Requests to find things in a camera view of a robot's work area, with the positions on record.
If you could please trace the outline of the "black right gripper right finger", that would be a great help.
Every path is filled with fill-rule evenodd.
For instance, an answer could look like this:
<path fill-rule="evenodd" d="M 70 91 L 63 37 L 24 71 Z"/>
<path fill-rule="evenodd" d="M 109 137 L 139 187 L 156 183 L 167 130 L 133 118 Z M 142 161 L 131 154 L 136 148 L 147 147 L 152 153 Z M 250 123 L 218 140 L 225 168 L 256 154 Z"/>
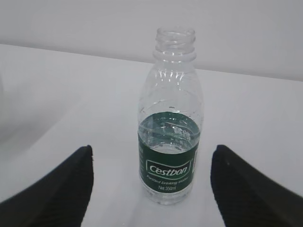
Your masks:
<path fill-rule="evenodd" d="M 303 198 L 225 145 L 213 152 L 211 188 L 227 227 L 301 227 Z"/>

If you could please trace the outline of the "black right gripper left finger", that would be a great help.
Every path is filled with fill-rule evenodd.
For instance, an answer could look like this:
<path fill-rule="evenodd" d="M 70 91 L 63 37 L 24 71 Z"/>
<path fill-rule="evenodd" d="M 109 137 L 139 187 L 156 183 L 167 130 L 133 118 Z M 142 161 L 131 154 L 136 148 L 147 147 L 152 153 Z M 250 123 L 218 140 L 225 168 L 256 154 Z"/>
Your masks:
<path fill-rule="evenodd" d="M 79 227 L 94 184 L 93 150 L 80 147 L 54 170 L 0 204 L 2 227 Z"/>

